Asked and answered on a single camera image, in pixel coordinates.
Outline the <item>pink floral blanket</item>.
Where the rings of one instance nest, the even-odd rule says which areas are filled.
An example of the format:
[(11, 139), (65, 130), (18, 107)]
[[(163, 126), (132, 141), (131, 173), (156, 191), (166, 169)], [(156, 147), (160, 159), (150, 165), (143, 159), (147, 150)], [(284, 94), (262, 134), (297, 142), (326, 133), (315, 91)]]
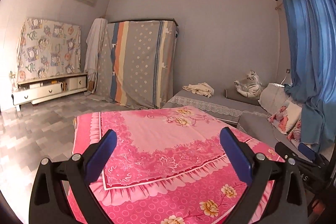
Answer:
[(224, 127), (191, 106), (89, 113), (75, 120), (73, 152), (116, 132), (90, 186), (114, 223), (222, 223), (246, 189), (220, 144)]

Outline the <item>white tiger plush toy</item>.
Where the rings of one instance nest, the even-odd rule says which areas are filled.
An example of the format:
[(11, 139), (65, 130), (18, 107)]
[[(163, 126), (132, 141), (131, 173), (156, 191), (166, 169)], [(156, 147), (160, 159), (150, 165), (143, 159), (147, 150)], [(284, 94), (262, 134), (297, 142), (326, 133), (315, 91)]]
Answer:
[(234, 81), (234, 85), (236, 91), (246, 98), (259, 99), (263, 91), (260, 78), (255, 71), (249, 71), (246, 78)]

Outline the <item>blue curtain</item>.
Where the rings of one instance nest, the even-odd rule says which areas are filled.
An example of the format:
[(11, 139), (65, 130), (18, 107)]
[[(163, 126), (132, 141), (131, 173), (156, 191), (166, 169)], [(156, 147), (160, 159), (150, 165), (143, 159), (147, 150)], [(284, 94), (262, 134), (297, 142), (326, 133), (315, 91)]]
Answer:
[(315, 151), (335, 141), (335, 0), (283, 0), (291, 84), (302, 104), (300, 141)]

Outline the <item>striped grey cover sheet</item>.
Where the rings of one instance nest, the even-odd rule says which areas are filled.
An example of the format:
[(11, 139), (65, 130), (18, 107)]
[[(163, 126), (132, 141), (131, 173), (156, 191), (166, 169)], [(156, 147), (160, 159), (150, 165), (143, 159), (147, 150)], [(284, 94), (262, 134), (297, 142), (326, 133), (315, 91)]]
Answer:
[(95, 95), (133, 109), (160, 109), (173, 96), (177, 35), (173, 20), (109, 23)]

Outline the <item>baby print pillow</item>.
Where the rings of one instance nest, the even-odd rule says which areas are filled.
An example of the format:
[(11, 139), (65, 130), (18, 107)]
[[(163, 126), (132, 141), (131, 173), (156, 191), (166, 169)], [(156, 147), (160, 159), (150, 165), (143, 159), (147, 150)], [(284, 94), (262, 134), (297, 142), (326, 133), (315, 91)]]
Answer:
[(287, 139), (291, 142), (299, 143), (301, 140), (302, 121), (299, 119), (292, 130), (288, 133)]
[(302, 107), (286, 100), (280, 108), (268, 118), (268, 122), (280, 133), (287, 134), (301, 116)]

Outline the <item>white TV cabinet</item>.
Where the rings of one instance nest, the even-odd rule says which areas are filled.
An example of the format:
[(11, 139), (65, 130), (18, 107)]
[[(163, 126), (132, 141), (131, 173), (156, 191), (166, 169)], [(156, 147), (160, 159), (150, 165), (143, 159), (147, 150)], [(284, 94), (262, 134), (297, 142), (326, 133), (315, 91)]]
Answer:
[(18, 89), (11, 95), (17, 111), (21, 105), (54, 100), (87, 91), (87, 73), (59, 75), (46, 79), (26, 80), (17, 84)]

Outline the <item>white hanging cloth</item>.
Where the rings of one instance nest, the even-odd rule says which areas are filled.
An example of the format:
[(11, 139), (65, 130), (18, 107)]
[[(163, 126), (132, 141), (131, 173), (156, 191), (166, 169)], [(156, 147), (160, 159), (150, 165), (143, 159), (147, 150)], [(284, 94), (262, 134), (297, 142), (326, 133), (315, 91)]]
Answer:
[(106, 35), (108, 21), (96, 18), (89, 30), (86, 39), (87, 51), (85, 54), (84, 72), (87, 73), (87, 89), (93, 92), (97, 81), (99, 54)]

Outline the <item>grey cushion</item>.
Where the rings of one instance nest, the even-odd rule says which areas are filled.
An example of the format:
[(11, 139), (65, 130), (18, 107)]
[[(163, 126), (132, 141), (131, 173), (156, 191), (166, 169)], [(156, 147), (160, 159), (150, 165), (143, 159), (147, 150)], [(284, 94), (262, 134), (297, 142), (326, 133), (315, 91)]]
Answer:
[(284, 91), (284, 85), (269, 83), (259, 97), (259, 105), (269, 114), (274, 114), (289, 98)]

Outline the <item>beige crumpled cloth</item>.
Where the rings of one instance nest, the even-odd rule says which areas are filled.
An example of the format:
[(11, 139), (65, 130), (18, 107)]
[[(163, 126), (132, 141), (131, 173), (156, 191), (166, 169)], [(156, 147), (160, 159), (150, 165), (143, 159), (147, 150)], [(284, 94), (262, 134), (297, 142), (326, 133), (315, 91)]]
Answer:
[(214, 95), (214, 89), (208, 83), (188, 84), (183, 86), (183, 90), (207, 98)]

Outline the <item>cartoon print cover cloth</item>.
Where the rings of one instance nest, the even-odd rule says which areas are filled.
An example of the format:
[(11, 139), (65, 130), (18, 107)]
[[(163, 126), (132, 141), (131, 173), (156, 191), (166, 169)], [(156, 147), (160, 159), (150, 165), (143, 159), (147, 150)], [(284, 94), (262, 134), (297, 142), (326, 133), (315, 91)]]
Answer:
[(81, 27), (41, 18), (26, 18), (17, 45), (13, 90), (25, 81), (80, 73)]

